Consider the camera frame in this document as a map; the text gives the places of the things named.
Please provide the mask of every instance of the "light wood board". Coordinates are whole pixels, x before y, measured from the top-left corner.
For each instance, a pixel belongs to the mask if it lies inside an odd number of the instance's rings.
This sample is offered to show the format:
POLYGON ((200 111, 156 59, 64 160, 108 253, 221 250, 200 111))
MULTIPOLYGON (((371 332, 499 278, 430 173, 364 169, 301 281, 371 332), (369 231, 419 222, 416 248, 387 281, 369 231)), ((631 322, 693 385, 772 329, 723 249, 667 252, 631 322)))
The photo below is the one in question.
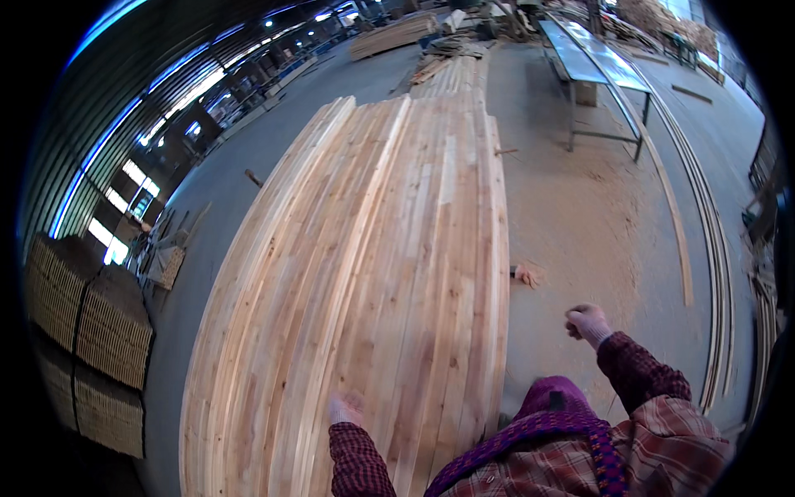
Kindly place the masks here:
POLYGON ((322 107, 235 236, 183 400, 183 495, 330 495, 328 394, 357 390, 398 496, 497 428, 502 159, 483 92, 322 107))

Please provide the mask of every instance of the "glove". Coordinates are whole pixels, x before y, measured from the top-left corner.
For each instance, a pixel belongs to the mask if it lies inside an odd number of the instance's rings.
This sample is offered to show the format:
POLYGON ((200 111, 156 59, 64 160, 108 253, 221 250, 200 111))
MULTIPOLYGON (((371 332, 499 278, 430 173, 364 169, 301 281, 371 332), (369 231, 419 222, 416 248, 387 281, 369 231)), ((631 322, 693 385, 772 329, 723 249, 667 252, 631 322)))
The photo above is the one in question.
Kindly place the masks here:
POLYGON ((333 425, 337 423, 353 423, 361 426, 364 411, 364 399, 355 392, 341 394, 332 392, 328 399, 328 417, 333 425))
POLYGON ((613 334, 613 330, 607 325, 604 311, 596 304, 576 305, 566 311, 566 319, 568 335, 577 340, 584 338, 595 351, 613 334))

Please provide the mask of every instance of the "metal table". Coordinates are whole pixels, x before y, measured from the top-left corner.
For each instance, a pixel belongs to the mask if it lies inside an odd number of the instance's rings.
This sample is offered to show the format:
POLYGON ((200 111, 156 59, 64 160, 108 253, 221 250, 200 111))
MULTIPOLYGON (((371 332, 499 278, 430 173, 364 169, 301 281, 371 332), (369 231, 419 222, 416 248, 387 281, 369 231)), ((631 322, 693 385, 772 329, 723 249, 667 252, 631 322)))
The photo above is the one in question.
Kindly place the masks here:
MULTIPOLYGON (((637 145, 635 150, 634 160, 637 161, 640 157, 641 147, 643 146, 643 137, 638 131, 638 127, 633 122, 629 112, 621 103, 621 99, 613 92, 613 89, 607 84, 607 79, 602 72, 591 62, 591 59, 580 49, 579 46, 572 40, 569 35, 562 30, 553 21, 539 21, 541 30, 544 32, 549 42, 552 44, 555 53, 557 54, 566 75, 569 78, 568 93, 569 99, 572 102, 571 115, 569 116, 569 134, 568 134, 568 151, 574 150, 574 135, 583 134, 587 136, 596 136, 600 138, 608 138, 610 140, 620 140, 622 142, 634 143, 637 145), (586 83, 597 83, 607 86, 607 90, 613 95, 613 99, 619 105, 621 113, 624 114, 624 119, 629 123, 632 130, 633 138, 619 136, 616 134, 599 133, 596 131, 577 130, 574 127, 574 113, 577 105, 574 82, 583 81, 586 83)), ((643 83, 640 76, 633 68, 626 63, 617 53, 613 52, 604 43, 594 38, 586 29, 574 21, 564 21, 563 25, 566 30, 574 37, 576 37, 588 50, 594 58, 596 58, 604 67, 605 72, 615 83, 621 88, 629 90, 643 91, 646 94, 646 101, 643 103, 643 124, 649 117, 649 104, 651 102, 651 90, 643 83)))

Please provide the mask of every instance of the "plaid sleeve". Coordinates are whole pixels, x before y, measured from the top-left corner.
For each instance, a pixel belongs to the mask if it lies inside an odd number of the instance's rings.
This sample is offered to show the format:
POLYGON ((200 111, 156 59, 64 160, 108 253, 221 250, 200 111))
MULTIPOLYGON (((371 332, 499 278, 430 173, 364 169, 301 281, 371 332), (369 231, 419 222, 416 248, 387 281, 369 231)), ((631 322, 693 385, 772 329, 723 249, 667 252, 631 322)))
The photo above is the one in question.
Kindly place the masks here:
POLYGON ((596 363, 629 414, 660 395, 691 400, 690 383, 681 371, 659 362, 622 332, 613 333, 602 342, 596 363))
POLYGON ((335 423, 329 427, 328 436, 335 497, 395 496, 386 464, 364 429, 353 423, 335 423))

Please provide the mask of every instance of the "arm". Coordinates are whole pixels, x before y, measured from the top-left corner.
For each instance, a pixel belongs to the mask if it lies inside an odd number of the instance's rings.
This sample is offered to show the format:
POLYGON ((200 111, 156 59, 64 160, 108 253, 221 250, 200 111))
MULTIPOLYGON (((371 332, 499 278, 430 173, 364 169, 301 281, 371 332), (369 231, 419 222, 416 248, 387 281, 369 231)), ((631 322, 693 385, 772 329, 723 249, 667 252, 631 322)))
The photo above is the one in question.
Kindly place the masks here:
POLYGON ((613 333, 599 345, 596 363, 629 414, 660 395, 691 400, 690 383, 681 371, 659 362, 622 332, 613 333))
POLYGON ((390 475, 370 435, 361 428, 364 399, 332 394, 328 403, 328 444, 334 460, 335 497, 395 497, 390 475))
POLYGON ((661 395, 690 402, 690 384, 681 371, 657 361, 624 333, 613 333, 599 306, 577 305, 566 312, 566 317, 569 335, 585 339, 597 351, 599 369, 610 380, 627 413, 661 395))
POLYGON ((386 464, 364 429, 353 423, 335 423, 328 435, 334 460, 335 497, 394 497, 386 464))

